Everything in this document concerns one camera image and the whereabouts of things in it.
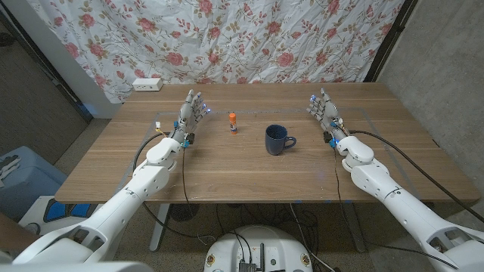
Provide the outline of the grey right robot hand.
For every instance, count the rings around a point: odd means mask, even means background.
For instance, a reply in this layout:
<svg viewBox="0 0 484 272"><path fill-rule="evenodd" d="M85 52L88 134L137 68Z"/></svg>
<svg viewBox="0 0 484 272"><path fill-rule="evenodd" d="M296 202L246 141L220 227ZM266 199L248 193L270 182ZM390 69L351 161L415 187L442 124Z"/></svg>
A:
<svg viewBox="0 0 484 272"><path fill-rule="evenodd" d="M326 134L325 138L330 135L329 141L337 144L348 136L347 130L343 127L343 119L324 88L321 88L320 97L313 94L309 98L309 106L306 111L320 123L323 132Z"/></svg>

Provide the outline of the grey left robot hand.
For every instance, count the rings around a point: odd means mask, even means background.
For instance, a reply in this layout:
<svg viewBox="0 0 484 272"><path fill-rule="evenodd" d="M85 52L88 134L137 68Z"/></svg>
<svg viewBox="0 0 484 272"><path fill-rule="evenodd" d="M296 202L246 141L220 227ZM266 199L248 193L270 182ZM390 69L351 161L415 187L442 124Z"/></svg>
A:
<svg viewBox="0 0 484 272"><path fill-rule="evenodd" d="M198 123L210 112L211 109L204 103L202 94L191 89L181 105L171 138L183 147L193 144Z"/></svg>

